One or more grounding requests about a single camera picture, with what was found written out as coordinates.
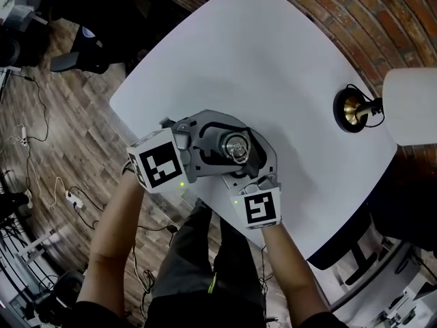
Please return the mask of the person's black shirt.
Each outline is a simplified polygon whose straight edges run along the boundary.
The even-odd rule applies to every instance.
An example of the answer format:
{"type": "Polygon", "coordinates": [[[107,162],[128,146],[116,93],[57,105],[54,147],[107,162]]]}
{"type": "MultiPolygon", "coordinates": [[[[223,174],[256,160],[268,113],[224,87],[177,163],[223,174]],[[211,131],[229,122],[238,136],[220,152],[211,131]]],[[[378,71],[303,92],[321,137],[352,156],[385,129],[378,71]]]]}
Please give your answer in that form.
{"type": "MultiPolygon", "coordinates": [[[[323,303],[294,299],[290,318],[297,328],[348,328],[323,303]]],[[[125,328],[111,310],[88,301],[74,305],[63,328],[125,328]]],[[[144,328],[266,328],[261,306],[225,292],[194,292],[158,297],[147,311],[144,328]]]]}

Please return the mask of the person's left forearm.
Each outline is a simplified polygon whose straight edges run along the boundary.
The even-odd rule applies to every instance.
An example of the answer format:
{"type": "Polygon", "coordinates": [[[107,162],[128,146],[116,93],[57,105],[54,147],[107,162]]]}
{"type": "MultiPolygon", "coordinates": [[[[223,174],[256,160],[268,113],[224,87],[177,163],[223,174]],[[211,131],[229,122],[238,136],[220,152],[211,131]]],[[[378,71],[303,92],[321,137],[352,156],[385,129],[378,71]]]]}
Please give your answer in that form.
{"type": "Polygon", "coordinates": [[[78,300],[124,313],[124,271],[134,244],[145,189],[125,172],[91,241],[89,263],[78,300]]]}

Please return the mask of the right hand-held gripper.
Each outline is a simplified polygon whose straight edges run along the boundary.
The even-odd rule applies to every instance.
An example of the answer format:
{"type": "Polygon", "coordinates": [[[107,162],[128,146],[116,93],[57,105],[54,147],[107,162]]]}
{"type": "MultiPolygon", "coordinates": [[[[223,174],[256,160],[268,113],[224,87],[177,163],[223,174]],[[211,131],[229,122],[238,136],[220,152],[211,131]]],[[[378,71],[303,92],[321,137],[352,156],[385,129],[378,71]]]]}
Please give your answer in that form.
{"type": "Polygon", "coordinates": [[[254,129],[249,128],[248,134],[251,149],[247,161],[247,174],[232,172],[222,174],[221,178],[243,226],[249,230],[256,230],[281,222],[281,189],[275,175],[276,152],[254,129]]]}

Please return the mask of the person's right forearm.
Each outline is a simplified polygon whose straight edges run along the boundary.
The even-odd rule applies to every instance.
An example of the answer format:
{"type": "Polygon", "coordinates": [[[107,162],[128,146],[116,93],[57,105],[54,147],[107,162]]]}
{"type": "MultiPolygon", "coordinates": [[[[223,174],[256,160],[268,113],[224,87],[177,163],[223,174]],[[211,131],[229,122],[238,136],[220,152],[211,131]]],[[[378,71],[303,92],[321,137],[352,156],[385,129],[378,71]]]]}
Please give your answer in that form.
{"type": "Polygon", "coordinates": [[[272,272],[287,301],[291,325],[327,312],[314,275],[283,224],[262,228],[272,272]]]}

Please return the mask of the white shade brass table lamp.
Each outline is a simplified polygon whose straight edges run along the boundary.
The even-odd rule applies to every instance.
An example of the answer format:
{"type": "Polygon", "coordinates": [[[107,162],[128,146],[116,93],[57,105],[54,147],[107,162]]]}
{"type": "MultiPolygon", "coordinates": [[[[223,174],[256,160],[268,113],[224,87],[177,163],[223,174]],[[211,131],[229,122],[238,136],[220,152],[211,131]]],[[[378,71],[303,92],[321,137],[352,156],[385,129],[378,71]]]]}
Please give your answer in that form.
{"type": "Polygon", "coordinates": [[[381,98],[349,84],[335,96],[333,115],[347,133],[386,124],[400,146],[437,144],[437,68],[388,71],[381,98]]]}

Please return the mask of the person's grey trousers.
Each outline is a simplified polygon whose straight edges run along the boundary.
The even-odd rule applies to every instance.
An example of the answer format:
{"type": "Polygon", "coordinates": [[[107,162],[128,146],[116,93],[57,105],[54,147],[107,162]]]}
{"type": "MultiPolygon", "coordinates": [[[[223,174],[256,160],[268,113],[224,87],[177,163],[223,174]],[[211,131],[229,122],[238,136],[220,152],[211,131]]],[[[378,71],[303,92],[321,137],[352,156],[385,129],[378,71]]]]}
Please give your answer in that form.
{"type": "Polygon", "coordinates": [[[266,328],[257,269],[245,236],[220,220],[208,257],[212,209],[197,201],[176,233],[152,290],[145,328],[266,328]]]}

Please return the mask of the white round plate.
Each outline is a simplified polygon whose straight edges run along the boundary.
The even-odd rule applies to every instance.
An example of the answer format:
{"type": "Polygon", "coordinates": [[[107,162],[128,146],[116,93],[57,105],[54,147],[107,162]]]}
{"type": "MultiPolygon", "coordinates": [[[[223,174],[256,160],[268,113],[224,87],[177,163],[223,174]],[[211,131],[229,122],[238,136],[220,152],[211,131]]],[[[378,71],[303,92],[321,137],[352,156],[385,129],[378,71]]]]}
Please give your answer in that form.
{"type": "Polygon", "coordinates": [[[94,33],[92,33],[88,28],[82,27],[82,33],[86,38],[94,41],[97,46],[102,47],[101,41],[99,41],[99,39],[97,39],[96,35],[94,33]]]}

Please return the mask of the wide black office chair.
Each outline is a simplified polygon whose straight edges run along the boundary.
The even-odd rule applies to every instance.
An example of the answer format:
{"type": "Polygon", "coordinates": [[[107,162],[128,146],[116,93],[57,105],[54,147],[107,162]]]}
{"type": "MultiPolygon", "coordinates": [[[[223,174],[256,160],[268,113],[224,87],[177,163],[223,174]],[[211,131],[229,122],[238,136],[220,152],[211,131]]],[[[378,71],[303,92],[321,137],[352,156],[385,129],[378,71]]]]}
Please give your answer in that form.
{"type": "Polygon", "coordinates": [[[407,241],[437,258],[437,144],[399,148],[367,199],[346,223],[308,261],[325,270],[349,251],[367,271],[376,255],[366,257],[358,241],[370,226],[383,236],[407,241]]]}

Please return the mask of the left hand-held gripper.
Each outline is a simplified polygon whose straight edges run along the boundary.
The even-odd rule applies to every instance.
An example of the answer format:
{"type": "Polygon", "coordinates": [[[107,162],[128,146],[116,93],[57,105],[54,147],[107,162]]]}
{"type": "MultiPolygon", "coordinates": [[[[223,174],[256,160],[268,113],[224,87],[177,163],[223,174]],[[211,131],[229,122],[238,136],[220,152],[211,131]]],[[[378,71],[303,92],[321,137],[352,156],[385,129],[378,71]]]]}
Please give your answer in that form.
{"type": "Polygon", "coordinates": [[[140,185],[149,193],[190,186],[197,190],[204,176],[239,172],[240,166],[213,150],[193,150],[199,143],[227,143],[234,137],[251,142],[248,126],[232,115],[203,110],[177,122],[164,118],[156,128],[127,147],[128,158],[140,185]]]}

